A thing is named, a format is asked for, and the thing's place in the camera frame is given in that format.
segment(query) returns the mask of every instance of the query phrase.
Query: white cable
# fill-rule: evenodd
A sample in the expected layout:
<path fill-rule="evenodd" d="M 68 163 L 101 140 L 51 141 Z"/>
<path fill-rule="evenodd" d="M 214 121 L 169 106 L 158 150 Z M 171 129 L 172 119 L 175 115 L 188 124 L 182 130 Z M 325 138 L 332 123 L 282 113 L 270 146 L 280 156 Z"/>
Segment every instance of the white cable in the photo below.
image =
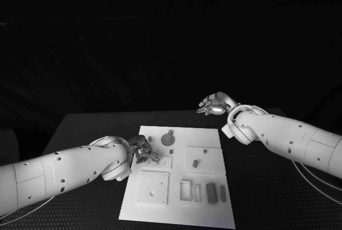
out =
<path fill-rule="evenodd" d="M 306 179 L 306 181 L 309 182 L 309 184 L 313 186 L 313 188 L 315 188 L 332 201 L 335 201 L 338 204 L 342 205 L 342 203 L 341 203 L 339 201 L 337 201 L 334 198 L 331 198 L 331 197 L 318 189 L 318 187 L 312 184 L 312 182 L 309 181 L 309 179 L 305 177 L 305 175 L 303 175 L 302 171 L 299 170 L 298 165 L 296 165 L 295 162 L 293 162 L 293 164 L 295 164 L 295 167 L 296 167 L 299 173 L 302 174 L 303 178 Z"/>
<path fill-rule="evenodd" d="M 34 213 L 34 212 L 54 199 L 54 197 L 49 198 L 49 200 L 48 200 L 35 210 L 32 210 L 26 215 L 23 215 L 21 218 L 23 218 L 23 217 L 28 216 L 31 213 Z M 10 222 L 8 222 L 8 223 L 5 223 L 5 224 L 9 224 L 9 223 L 18 221 L 21 218 L 12 220 Z"/>
<path fill-rule="evenodd" d="M 326 185 L 329 185 L 332 188 L 335 188 L 335 189 L 338 189 L 338 190 L 341 190 L 342 191 L 342 189 L 341 188 L 338 188 L 335 185 L 332 185 L 332 184 L 329 184 L 328 182 L 325 182 L 322 179 L 319 179 L 316 176 L 315 176 L 315 174 L 309 171 L 309 169 L 306 168 L 306 166 L 302 164 L 302 166 L 303 166 L 303 168 L 306 169 L 306 171 L 312 174 L 312 176 L 319 180 L 319 181 L 322 181 Z"/>

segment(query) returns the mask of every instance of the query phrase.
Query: small part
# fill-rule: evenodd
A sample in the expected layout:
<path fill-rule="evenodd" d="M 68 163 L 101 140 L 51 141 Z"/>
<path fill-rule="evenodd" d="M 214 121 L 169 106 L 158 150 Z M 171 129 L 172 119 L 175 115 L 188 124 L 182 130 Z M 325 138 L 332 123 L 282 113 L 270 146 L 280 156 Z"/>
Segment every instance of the small part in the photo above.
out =
<path fill-rule="evenodd" d="M 227 201 L 227 191 L 225 191 L 225 186 L 224 185 L 221 186 L 221 200 L 223 200 L 223 202 Z"/>
<path fill-rule="evenodd" d="M 191 182 L 181 181 L 181 202 L 191 203 Z"/>
<path fill-rule="evenodd" d="M 169 133 L 162 136 L 162 144 L 165 146 L 171 146 L 175 143 L 175 136 L 172 134 L 174 132 L 169 130 Z"/>
<path fill-rule="evenodd" d="M 192 166 L 197 168 L 198 167 L 198 160 L 194 160 Z"/>
<path fill-rule="evenodd" d="M 207 184 L 207 195 L 208 195 L 208 203 L 218 203 L 218 195 L 217 195 L 217 187 L 214 183 Z"/>
<path fill-rule="evenodd" d="M 199 204 L 199 185 L 194 186 L 194 201 Z"/>

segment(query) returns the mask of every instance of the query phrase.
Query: cable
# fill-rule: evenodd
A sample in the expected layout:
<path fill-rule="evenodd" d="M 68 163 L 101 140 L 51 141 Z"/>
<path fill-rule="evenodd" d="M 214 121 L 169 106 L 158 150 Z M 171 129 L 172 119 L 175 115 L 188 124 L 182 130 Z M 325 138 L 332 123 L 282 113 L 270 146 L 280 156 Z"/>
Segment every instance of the cable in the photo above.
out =
<path fill-rule="evenodd" d="M 315 188 L 332 201 L 335 201 L 338 204 L 342 205 L 342 203 L 341 203 L 339 201 L 337 201 L 334 198 L 331 198 L 331 197 L 318 189 L 318 187 L 313 185 L 313 183 L 312 183 L 312 182 L 309 181 L 309 179 L 305 177 L 302 171 L 300 171 L 299 168 L 298 168 L 298 165 L 296 165 L 295 161 L 292 161 L 292 162 L 293 162 L 293 164 L 295 164 L 295 167 L 296 167 L 299 173 L 302 174 L 303 178 L 306 179 L 306 181 L 309 182 L 309 184 L 313 186 L 313 188 Z"/>
<path fill-rule="evenodd" d="M 319 180 L 319 181 L 322 181 L 326 185 L 329 185 L 332 188 L 335 188 L 335 189 L 338 189 L 338 190 L 341 190 L 342 191 L 342 189 L 341 188 L 338 188 L 335 185 L 332 185 L 332 184 L 329 184 L 328 182 L 325 182 L 322 179 L 319 179 L 316 176 L 315 176 L 315 174 L 309 171 L 309 169 L 306 168 L 306 166 L 302 164 L 302 166 L 303 166 L 303 168 L 306 169 L 306 171 L 312 174 L 312 176 Z"/>
<path fill-rule="evenodd" d="M 48 200 L 36 209 L 34 209 L 26 215 L 23 215 L 21 218 L 23 218 L 25 216 L 28 216 L 28 215 L 29 215 L 31 213 L 34 213 L 41 207 L 44 207 L 44 205 L 54 199 L 54 197 L 49 198 L 49 200 Z M 5 223 L 5 224 L 9 224 L 9 223 L 18 221 L 21 218 L 12 220 L 10 222 L 8 222 L 8 223 Z"/>

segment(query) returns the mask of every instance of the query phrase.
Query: textured tabletop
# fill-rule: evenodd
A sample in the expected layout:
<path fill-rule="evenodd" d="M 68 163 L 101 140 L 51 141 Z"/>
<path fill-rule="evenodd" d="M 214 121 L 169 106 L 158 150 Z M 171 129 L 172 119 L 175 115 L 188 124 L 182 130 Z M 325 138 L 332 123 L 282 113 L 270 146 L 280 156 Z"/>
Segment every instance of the textured tabletop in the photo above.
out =
<path fill-rule="evenodd" d="M 280 109 L 266 110 L 286 116 Z M 70 114 L 44 155 L 88 145 L 104 136 L 129 138 L 139 134 L 140 126 L 218 129 L 237 229 L 342 229 L 342 206 L 316 191 L 292 161 L 270 152 L 262 142 L 244 145 L 236 138 L 228 139 L 221 131 L 225 124 L 227 114 L 205 116 L 195 110 Z M 341 192 L 313 178 L 311 181 L 342 201 Z M 126 184 L 127 178 L 122 182 L 106 182 L 98 177 L 88 185 L 58 195 L 36 212 L 0 230 L 207 229 L 119 220 Z M 42 203 L 18 210 L 3 222 L 25 215 Z"/>

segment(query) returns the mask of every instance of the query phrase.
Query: rectangular block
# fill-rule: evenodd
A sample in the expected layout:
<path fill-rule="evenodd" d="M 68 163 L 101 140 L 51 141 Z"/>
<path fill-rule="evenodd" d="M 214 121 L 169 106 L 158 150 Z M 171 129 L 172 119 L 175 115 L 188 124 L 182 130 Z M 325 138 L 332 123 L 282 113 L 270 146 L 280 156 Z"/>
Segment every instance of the rectangular block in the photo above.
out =
<path fill-rule="evenodd" d="M 172 169 L 172 157 L 161 157 L 159 163 L 153 162 L 150 159 L 143 163 L 143 169 Z"/>
<path fill-rule="evenodd" d="M 137 189 L 137 204 L 168 205 L 169 173 L 142 172 Z"/>
<path fill-rule="evenodd" d="M 188 147 L 188 172 L 225 175 L 225 161 L 221 148 Z"/>
<path fill-rule="evenodd" d="M 199 197 L 199 185 L 194 186 L 194 202 L 199 204 L 201 197 Z"/>
<path fill-rule="evenodd" d="M 191 203 L 191 182 L 181 181 L 181 202 Z"/>

